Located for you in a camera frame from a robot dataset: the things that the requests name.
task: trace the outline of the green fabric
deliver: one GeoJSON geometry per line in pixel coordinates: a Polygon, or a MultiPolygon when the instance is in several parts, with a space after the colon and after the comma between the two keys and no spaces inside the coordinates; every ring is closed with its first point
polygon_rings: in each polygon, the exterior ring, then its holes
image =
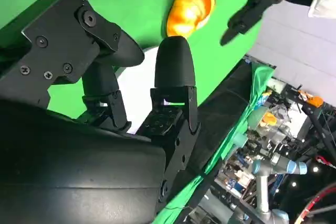
{"type": "MultiPolygon", "coordinates": [[[[0,27],[27,8],[35,0],[0,0],[2,13],[0,27]]],[[[142,48],[156,46],[163,39],[162,28],[173,0],[89,0],[93,8],[106,19],[120,25],[142,48]]],[[[253,45],[259,25],[246,35],[221,47],[219,40],[234,12],[247,0],[216,0],[215,11],[208,24],[195,32],[190,39],[193,53],[198,102],[203,102],[223,78],[253,45]]],[[[49,109],[72,118],[79,116],[82,103],[82,84],[52,86],[49,89],[49,109]]]]}
{"type": "MultiPolygon", "coordinates": [[[[238,132],[246,132],[247,117],[254,109],[258,98],[265,91],[267,81],[272,77],[274,70],[270,67],[253,63],[252,71],[253,78],[250,103],[246,107],[238,123],[235,125],[235,127],[232,128],[230,133],[223,140],[219,149],[212,157],[205,170],[206,174],[208,174],[214,168],[220,158],[224,159],[224,157],[232,147],[234,136],[238,132]]],[[[202,182],[202,180],[203,179],[201,176],[197,176],[193,181],[191,181],[171,202],[169,202],[166,208],[159,213],[154,223],[173,223],[184,208],[184,206],[187,204],[188,200],[191,198],[197,186],[202,182]]]]}

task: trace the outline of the orange part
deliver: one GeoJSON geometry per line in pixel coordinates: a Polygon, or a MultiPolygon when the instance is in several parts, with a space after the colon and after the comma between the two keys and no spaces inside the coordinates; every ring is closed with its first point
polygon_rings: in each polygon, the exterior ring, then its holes
{"type": "Polygon", "coordinates": [[[308,98],[307,102],[315,106],[316,108],[319,108],[323,104],[323,99],[320,97],[311,97],[311,98],[308,98]]]}
{"type": "Polygon", "coordinates": [[[175,0],[167,19],[167,35],[188,38],[203,27],[215,7],[215,0],[175,0]]]}
{"type": "Polygon", "coordinates": [[[277,118],[270,112],[266,112],[262,120],[264,123],[267,123],[272,126],[277,124],[277,118]]]}

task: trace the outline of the orange plush toy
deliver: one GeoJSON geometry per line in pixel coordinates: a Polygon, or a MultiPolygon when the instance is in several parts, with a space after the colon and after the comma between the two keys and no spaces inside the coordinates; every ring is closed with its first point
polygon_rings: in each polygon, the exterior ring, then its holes
{"type": "Polygon", "coordinates": [[[215,7],[215,0],[175,0],[167,20],[167,35],[188,38],[203,27],[215,7]]]}

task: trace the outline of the ur robot arm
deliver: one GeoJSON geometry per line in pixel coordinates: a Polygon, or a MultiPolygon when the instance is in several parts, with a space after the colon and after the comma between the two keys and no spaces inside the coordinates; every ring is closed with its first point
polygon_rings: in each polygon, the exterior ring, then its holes
{"type": "Polygon", "coordinates": [[[237,201],[237,209],[228,224],[244,223],[241,212],[244,212],[254,223],[261,224],[288,224],[287,213],[274,209],[269,210],[268,203],[268,176],[271,174],[300,174],[307,173],[307,166],[303,162],[294,162],[278,153],[274,153],[271,160],[255,160],[252,164],[252,173],[257,183],[257,208],[254,209],[243,201],[237,201]]]}

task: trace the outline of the white wall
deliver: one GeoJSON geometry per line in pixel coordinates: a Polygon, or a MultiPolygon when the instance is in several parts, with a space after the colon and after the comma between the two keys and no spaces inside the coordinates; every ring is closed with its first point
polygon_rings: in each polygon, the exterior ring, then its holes
{"type": "Polygon", "coordinates": [[[308,18],[286,1],[269,8],[249,55],[277,66],[275,77],[336,106],[336,19],[308,18]]]}

